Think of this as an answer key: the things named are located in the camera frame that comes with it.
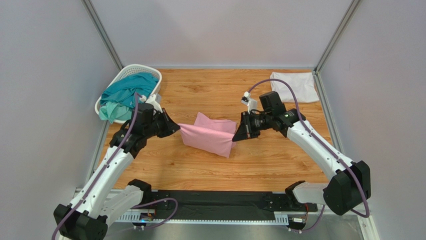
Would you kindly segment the pink t shirt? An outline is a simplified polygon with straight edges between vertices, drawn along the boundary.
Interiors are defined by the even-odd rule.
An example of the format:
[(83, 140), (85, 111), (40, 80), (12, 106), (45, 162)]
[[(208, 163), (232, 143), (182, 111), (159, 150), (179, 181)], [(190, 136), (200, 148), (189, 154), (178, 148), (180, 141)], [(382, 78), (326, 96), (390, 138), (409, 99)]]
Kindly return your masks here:
[(186, 146), (229, 158), (237, 123), (229, 119), (210, 119), (198, 112), (193, 124), (180, 123), (180, 134)]

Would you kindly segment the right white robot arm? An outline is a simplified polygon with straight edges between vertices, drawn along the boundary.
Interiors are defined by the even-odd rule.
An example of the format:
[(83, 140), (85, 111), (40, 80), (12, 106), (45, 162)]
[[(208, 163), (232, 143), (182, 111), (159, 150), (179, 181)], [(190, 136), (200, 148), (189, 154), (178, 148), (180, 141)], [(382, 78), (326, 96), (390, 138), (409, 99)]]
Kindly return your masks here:
[(328, 143), (312, 127), (299, 108), (286, 109), (275, 91), (262, 94), (262, 111), (250, 92), (243, 94), (241, 102), (247, 111), (241, 113), (240, 124), (233, 142), (255, 139), (261, 131), (273, 129), (297, 144), (326, 175), (327, 183), (298, 181), (285, 189), (292, 205), (319, 204), (327, 206), (336, 215), (354, 211), (358, 205), (367, 205), (371, 196), (370, 167), (354, 162)]

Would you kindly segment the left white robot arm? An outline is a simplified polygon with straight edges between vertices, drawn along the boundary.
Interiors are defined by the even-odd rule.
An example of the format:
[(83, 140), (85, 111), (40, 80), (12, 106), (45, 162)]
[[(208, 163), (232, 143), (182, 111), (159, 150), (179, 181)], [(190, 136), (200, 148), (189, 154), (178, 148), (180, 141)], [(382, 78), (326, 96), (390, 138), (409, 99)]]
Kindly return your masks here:
[(107, 152), (85, 186), (67, 205), (53, 212), (56, 228), (52, 239), (61, 235), (69, 240), (102, 240), (108, 228), (128, 210), (151, 207), (152, 186), (134, 179), (120, 193), (107, 199), (124, 170), (152, 137), (165, 138), (180, 130), (164, 108), (140, 103), (113, 135)]

